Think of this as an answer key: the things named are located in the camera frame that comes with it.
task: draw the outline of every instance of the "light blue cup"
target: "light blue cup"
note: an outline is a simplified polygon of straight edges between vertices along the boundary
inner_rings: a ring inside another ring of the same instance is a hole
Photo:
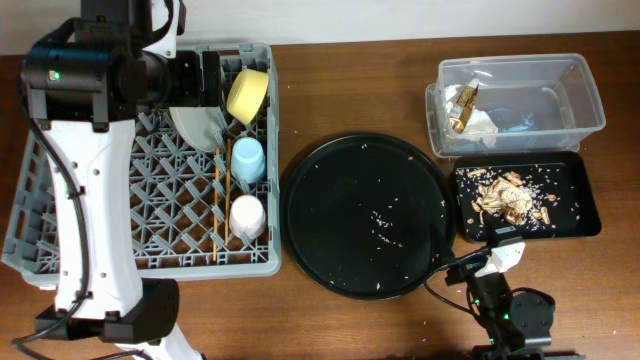
[[[260,181],[267,172],[267,160],[262,144],[254,138],[244,137],[233,145],[231,175],[247,184]]]

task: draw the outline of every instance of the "white cup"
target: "white cup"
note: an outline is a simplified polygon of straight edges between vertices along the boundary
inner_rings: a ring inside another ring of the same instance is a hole
[[[267,215],[257,197],[242,195],[233,201],[229,227],[235,236],[241,237],[245,233],[250,239],[255,239],[264,232],[266,223]]]

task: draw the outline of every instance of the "cable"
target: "cable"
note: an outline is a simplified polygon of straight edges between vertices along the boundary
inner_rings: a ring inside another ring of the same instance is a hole
[[[435,292],[435,291],[434,291],[434,290],[429,286],[429,282],[428,282],[428,281],[424,283],[424,287],[427,289],[427,291],[428,291],[428,292],[430,292],[430,293],[431,293],[431,295],[435,296],[435,297],[436,297],[436,299],[438,299],[438,300],[442,301],[443,303],[445,303],[445,304],[447,304],[447,305],[449,305],[449,306],[452,306],[454,309],[458,309],[458,310],[460,310],[460,311],[462,311],[462,312],[465,312],[465,313],[467,313],[467,314],[469,314],[469,315],[473,315],[473,313],[472,313],[471,311],[469,311],[469,309],[467,309],[467,308],[465,308],[465,307],[462,307],[462,306],[460,306],[460,305],[458,305],[458,304],[454,303],[453,301],[451,301],[451,300],[449,300],[449,299],[445,298],[444,296],[442,296],[442,295],[438,294],[437,292]]]
[[[445,263],[445,264],[441,265],[439,268],[435,269],[434,271],[432,271],[432,272],[427,276],[427,280],[425,280],[425,282],[424,282],[424,287],[425,287],[425,289],[427,289],[427,291],[428,291],[431,295],[433,295],[436,299],[438,299],[438,300],[442,301],[443,303],[445,303],[445,304],[447,304],[447,305],[449,305],[449,306],[453,307],[454,309],[458,309],[458,310],[460,310],[460,311],[462,311],[462,312],[465,312],[465,313],[467,313],[467,314],[469,314],[469,315],[472,315],[472,316],[473,316],[474,318],[476,318],[476,320],[477,320],[477,315],[475,314],[475,312],[474,312],[474,311],[472,311],[472,310],[470,310],[470,309],[467,309],[467,308],[465,308],[465,307],[463,307],[463,306],[460,306],[460,305],[458,305],[458,304],[454,303],[453,301],[451,301],[451,300],[449,300],[449,299],[445,298],[444,296],[442,296],[442,295],[438,294],[437,292],[435,292],[435,290],[433,290],[433,289],[429,286],[429,281],[430,281],[430,280],[431,280],[431,279],[432,279],[432,278],[433,278],[437,273],[439,273],[440,271],[447,270],[447,269],[449,269],[451,266],[454,266],[454,265],[460,264],[460,263],[464,262],[465,260],[470,259],[471,257],[477,256],[477,255],[486,255],[486,254],[487,254],[488,252],[490,252],[490,251],[491,251],[491,249],[490,249],[489,247],[487,247],[487,246],[483,246],[483,247],[481,247],[480,249],[478,249],[478,250],[476,250],[476,251],[470,252],[470,253],[468,253],[468,254],[466,254],[466,255],[463,255],[463,256],[461,256],[461,257],[459,257],[459,258],[456,258],[456,259],[455,259],[454,261],[452,261],[452,262]]]
[[[56,29],[43,36],[39,43],[42,42],[66,42],[69,40],[73,32],[75,31],[75,23],[80,21],[80,18],[73,17],[67,19],[62,25],[58,26]]]
[[[140,358],[143,358],[145,360],[153,360],[153,358],[149,355],[147,355],[143,350],[131,350],[131,351],[123,351],[123,352],[119,352],[116,354],[111,354],[111,355],[107,355],[107,356],[102,356],[99,358],[94,358],[91,360],[113,360],[113,359],[121,359],[123,357],[127,357],[127,356],[137,356]]]
[[[469,289],[468,286],[465,292],[467,293],[467,304],[469,304],[469,311],[471,311],[471,314],[474,317],[479,317],[480,315],[478,315],[478,313],[476,313],[476,310],[473,308],[473,301],[471,300],[471,289]]]

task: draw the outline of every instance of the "black rectangular tray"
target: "black rectangular tray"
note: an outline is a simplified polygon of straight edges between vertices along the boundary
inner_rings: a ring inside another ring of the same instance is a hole
[[[480,168],[487,169],[493,176],[466,175]],[[484,216],[485,225],[481,225],[478,213],[471,206],[471,202],[481,196],[476,192],[479,182],[489,178],[493,182],[508,171],[515,171],[527,182],[541,184],[539,196],[554,194],[558,197],[555,206],[552,201],[538,199],[549,211],[550,225],[527,221],[524,225],[512,226],[502,216],[488,215]],[[456,161],[452,177],[462,231],[469,241],[487,242],[490,236],[504,237],[505,233],[524,239],[594,236],[602,229],[587,171],[582,158],[574,152],[462,157]]]

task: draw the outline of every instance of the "dish rack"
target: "dish rack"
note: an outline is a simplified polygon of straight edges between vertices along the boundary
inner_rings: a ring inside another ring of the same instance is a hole
[[[206,280],[270,276],[281,265],[278,170],[278,77],[266,44],[191,46],[178,50],[218,51],[223,87],[245,68],[269,74],[269,88],[257,118],[248,127],[221,111],[228,121],[225,138],[250,136],[265,148],[267,176],[256,184],[232,178],[226,194],[226,146],[220,156],[190,147],[174,128],[167,110],[140,114],[131,151],[129,199],[132,251],[141,277]],[[220,178],[215,181],[215,169]],[[220,194],[214,204],[214,191]],[[225,197],[256,196],[267,210],[267,230],[255,239],[230,232],[224,239]],[[219,220],[214,232],[214,217]],[[213,248],[217,245],[217,258]],[[60,252],[53,188],[46,154],[31,134],[5,238],[2,261],[24,280],[42,288],[58,282]]]

